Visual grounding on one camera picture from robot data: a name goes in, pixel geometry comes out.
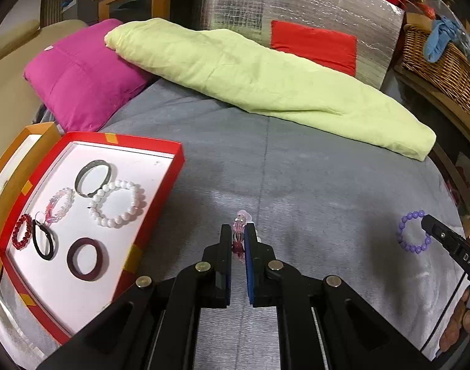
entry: maroon bangle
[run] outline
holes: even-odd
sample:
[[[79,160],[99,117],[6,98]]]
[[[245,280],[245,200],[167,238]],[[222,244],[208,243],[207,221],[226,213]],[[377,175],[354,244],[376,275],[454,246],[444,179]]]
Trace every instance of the maroon bangle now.
[[[87,274],[82,274],[74,266],[74,256],[76,255],[77,250],[84,245],[91,245],[96,249],[96,264],[94,268]],[[74,275],[74,277],[83,281],[93,281],[98,276],[101,271],[101,267],[103,266],[103,252],[101,251],[101,247],[98,242],[91,238],[77,239],[67,252],[67,266],[69,267],[69,270],[71,271],[72,275]]]
[[[23,238],[20,241],[18,241],[17,234],[19,233],[19,230],[24,221],[26,221],[26,232],[24,233]],[[23,247],[25,247],[28,244],[29,240],[31,239],[31,230],[32,230],[31,217],[29,217],[29,214],[23,214],[19,218],[19,220],[17,220],[16,226],[14,227],[14,231],[12,231],[12,245],[17,250],[21,250]]]

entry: beige sofa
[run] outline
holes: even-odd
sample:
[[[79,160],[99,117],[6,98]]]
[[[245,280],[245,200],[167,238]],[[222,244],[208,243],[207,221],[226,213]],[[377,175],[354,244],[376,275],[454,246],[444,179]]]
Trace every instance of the beige sofa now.
[[[32,20],[0,36],[0,156],[31,124],[42,103],[23,78],[24,67],[40,51],[83,27],[84,22],[71,20],[39,29],[39,22]]]

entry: screw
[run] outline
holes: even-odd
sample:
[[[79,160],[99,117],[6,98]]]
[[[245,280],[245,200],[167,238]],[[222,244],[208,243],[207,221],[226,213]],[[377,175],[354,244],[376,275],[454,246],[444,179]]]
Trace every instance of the screw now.
[[[195,269],[200,273],[204,271],[208,271],[211,268],[211,264],[207,263],[207,261],[200,261],[195,265]]]
[[[136,280],[136,285],[141,289],[147,288],[152,283],[153,283],[153,280],[147,275],[143,275]]]
[[[283,268],[283,263],[281,263],[279,260],[271,260],[268,263],[268,267],[273,271],[279,271]]]
[[[339,278],[337,275],[330,275],[325,279],[325,282],[329,286],[334,286],[335,288],[337,286],[341,285],[341,278]]]

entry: plastic-wrapped board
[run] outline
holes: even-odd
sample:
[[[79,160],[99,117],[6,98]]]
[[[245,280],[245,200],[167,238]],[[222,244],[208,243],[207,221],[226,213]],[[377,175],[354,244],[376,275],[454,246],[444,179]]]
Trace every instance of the plastic-wrapped board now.
[[[279,19],[355,35],[360,81],[379,88],[396,47],[403,11],[385,0],[197,0],[200,29],[228,28],[269,46]]]

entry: purple beaded bracelet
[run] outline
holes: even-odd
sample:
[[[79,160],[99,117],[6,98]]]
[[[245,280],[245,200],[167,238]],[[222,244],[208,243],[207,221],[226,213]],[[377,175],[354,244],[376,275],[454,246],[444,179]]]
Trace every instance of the purple beaded bracelet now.
[[[425,212],[423,210],[420,210],[418,212],[409,212],[403,218],[401,218],[401,222],[399,223],[399,228],[397,231],[397,236],[398,236],[398,243],[401,245],[401,247],[411,253],[416,253],[420,254],[421,252],[427,250],[428,245],[431,244],[431,236],[425,232],[425,242],[421,246],[418,245],[409,245],[406,241],[404,241],[403,238],[403,230],[406,227],[406,223],[409,220],[413,220],[413,218],[422,218],[425,216]]]

